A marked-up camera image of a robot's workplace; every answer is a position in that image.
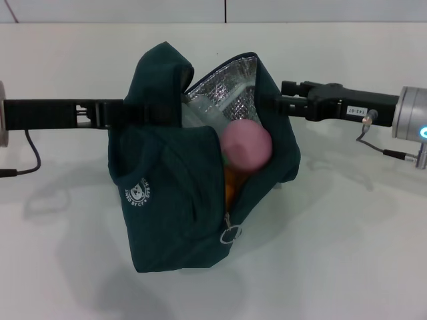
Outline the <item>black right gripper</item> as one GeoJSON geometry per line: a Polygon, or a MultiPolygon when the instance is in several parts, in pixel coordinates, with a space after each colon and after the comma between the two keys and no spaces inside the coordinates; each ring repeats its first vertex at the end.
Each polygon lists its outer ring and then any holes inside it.
{"type": "Polygon", "coordinates": [[[312,88],[309,81],[301,83],[282,81],[281,94],[263,96],[261,107],[276,115],[306,116],[307,120],[315,122],[326,119],[361,122],[370,111],[375,110],[378,115],[373,124],[382,127],[392,126],[399,100],[397,95],[357,91],[337,83],[312,88]]]}

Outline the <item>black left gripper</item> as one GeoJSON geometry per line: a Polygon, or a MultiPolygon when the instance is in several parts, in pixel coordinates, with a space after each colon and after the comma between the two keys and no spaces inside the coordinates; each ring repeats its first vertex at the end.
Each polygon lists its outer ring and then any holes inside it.
{"type": "Polygon", "coordinates": [[[169,105],[123,100],[7,99],[3,102],[7,130],[121,129],[135,126],[174,126],[175,109],[169,105]]]}

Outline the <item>dark teal insulated lunch bag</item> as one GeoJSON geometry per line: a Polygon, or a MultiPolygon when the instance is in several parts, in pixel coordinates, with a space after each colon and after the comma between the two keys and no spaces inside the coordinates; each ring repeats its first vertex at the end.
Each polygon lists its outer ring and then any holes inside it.
{"type": "Polygon", "coordinates": [[[109,131],[108,167],[117,185],[131,258],[140,273],[209,268],[228,256],[220,241],[277,183],[298,174],[300,149],[286,116],[259,110],[272,137],[270,162],[252,175],[226,209],[220,140],[211,127],[181,126],[181,96],[195,88],[191,63],[169,43],[139,60],[125,104],[170,112],[169,127],[109,131]]]}

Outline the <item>pink peach toy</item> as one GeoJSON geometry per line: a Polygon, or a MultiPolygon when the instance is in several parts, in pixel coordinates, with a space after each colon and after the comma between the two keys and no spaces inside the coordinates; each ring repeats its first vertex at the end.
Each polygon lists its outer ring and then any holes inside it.
{"type": "Polygon", "coordinates": [[[273,153],[268,131],[249,119],[230,122],[220,137],[220,146],[226,163],[246,173],[260,170],[273,153]]]}

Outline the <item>yellow banana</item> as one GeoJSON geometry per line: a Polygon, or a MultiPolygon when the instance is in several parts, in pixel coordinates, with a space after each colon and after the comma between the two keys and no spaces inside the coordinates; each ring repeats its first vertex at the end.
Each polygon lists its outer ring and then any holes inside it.
{"type": "Polygon", "coordinates": [[[249,177],[248,173],[236,171],[230,167],[224,168],[226,209],[229,211],[237,194],[249,177]]]}

